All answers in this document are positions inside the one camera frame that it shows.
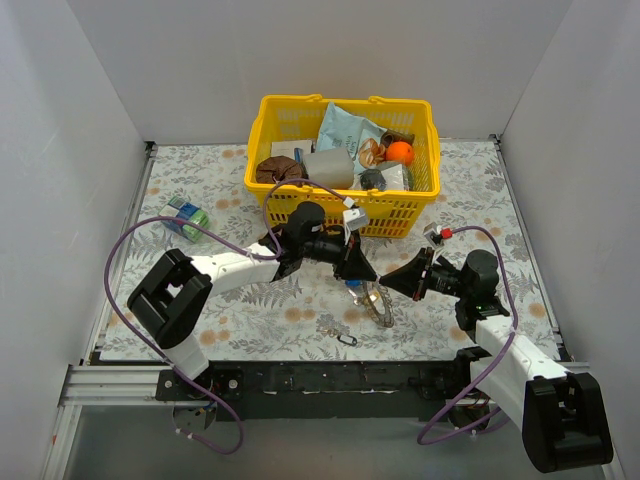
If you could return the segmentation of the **key with blue tag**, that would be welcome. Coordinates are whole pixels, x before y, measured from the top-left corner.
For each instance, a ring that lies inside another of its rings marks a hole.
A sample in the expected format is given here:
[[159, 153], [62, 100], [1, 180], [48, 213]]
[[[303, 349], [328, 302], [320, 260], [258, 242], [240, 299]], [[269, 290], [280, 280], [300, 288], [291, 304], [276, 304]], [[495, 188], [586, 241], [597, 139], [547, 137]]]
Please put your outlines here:
[[360, 280], [346, 280], [345, 285], [349, 292], [355, 297], [361, 297], [364, 295], [363, 282]]

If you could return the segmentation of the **large silver keyring with chain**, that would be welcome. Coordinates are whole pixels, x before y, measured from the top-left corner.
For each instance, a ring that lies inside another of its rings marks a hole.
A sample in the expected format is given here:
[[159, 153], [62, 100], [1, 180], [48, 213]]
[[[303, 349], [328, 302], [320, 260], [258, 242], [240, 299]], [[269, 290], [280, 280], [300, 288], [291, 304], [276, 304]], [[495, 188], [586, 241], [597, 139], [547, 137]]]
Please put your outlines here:
[[361, 297], [355, 297], [351, 294], [354, 299], [354, 304], [363, 307], [369, 317], [379, 327], [393, 327], [395, 321], [392, 310], [392, 301], [388, 290], [375, 282], [362, 282], [364, 295]]

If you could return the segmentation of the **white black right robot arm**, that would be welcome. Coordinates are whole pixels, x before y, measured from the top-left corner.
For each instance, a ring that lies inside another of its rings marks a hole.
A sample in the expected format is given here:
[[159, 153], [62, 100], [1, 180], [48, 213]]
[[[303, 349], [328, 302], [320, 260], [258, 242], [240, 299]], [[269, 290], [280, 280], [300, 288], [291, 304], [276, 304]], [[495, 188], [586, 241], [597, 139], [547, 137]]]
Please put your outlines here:
[[518, 333], [514, 308], [504, 308], [496, 287], [502, 263], [486, 250], [469, 253], [461, 269], [424, 248], [381, 285], [413, 300], [429, 290], [456, 298], [459, 327], [475, 349], [457, 354], [452, 373], [464, 397], [488, 395], [519, 428], [525, 451], [542, 473], [603, 465], [614, 449], [601, 389], [589, 373], [573, 373]]

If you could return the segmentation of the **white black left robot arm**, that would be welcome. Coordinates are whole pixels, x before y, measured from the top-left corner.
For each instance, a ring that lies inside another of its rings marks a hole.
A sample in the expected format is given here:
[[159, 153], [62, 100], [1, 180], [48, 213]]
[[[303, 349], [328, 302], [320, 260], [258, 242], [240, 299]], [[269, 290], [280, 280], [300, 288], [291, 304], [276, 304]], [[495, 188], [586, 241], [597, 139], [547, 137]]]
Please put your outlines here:
[[209, 296], [279, 281], [306, 259], [331, 265], [339, 280], [377, 280], [360, 248], [358, 230], [369, 223], [364, 209], [344, 210], [342, 225], [325, 227], [324, 220], [324, 209], [306, 201], [273, 235], [241, 253], [189, 257], [179, 249], [169, 250], [134, 289], [127, 307], [181, 372], [178, 387], [188, 398], [203, 399], [213, 386], [209, 360], [194, 334]]

